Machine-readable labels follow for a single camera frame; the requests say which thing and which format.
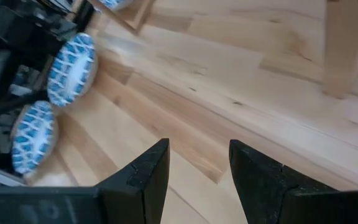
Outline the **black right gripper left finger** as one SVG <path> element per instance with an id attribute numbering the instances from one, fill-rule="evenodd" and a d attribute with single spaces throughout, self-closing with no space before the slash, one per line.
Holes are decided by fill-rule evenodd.
<path id="1" fill-rule="evenodd" d="M 0 223 L 160 223 L 169 167 L 165 138 L 92 187 L 0 187 Z"/>

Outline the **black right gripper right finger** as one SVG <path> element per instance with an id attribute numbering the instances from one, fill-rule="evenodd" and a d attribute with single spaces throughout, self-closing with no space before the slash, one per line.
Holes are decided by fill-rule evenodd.
<path id="1" fill-rule="evenodd" d="M 358 224 L 358 190 L 336 190 L 235 139 L 229 162 L 249 223 Z"/>

